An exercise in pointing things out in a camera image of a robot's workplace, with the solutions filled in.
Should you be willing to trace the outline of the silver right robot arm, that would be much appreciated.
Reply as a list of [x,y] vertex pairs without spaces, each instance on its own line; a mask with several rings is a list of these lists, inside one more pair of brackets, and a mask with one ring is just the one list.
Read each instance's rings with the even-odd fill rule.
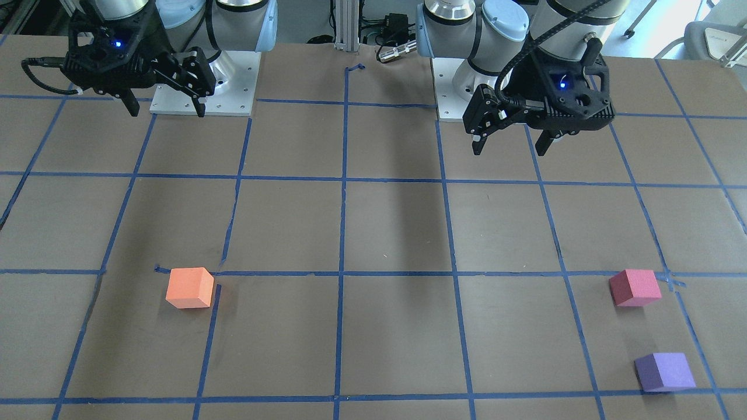
[[153,87],[153,114],[248,117],[277,27],[275,1],[80,1],[60,69],[131,116]]

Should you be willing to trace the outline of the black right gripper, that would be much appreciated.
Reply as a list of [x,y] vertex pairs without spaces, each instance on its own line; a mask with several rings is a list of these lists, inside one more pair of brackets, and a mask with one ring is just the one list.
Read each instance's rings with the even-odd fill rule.
[[136,13],[119,20],[73,13],[69,50],[63,75],[75,86],[66,94],[93,89],[119,97],[132,117],[138,117],[138,99],[131,89],[165,83],[187,94],[198,117],[205,117],[200,99],[214,95],[216,77],[203,50],[188,50],[179,61],[158,13]]

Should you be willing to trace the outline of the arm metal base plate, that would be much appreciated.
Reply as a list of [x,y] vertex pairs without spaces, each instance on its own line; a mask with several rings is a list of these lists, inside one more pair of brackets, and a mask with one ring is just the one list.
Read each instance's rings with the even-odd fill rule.
[[253,114],[260,61],[259,51],[222,51],[209,64],[208,82],[176,90],[161,83],[155,90],[152,114],[250,117]]
[[476,87],[494,87],[497,80],[474,70],[466,58],[432,58],[431,68],[438,121],[443,123],[461,123]]

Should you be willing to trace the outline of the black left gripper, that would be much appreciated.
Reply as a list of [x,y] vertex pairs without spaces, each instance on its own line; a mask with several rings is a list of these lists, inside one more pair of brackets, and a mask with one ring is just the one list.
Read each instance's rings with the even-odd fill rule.
[[596,131],[615,117],[609,68],[599,45],[582,48],[580,59],[557,58],[538,47],[512,70],[507,99],[487,83],[475,88],[463,114],[465,132],[480,155],[489,135],[514,123],[543,130],[536,154],[544,156],[564,131]]

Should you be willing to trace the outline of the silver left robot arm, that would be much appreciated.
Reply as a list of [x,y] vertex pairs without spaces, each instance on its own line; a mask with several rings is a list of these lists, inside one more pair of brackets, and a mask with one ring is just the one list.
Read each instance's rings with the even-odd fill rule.
[[460,59],[453,87],[466,101],[464,130],[480,155],[487,138],[523,123],[553,142],[613,122],[609,68],[601,50],[628,1],[539,1],[528,14],[514,1],[424,1],[420,55]]

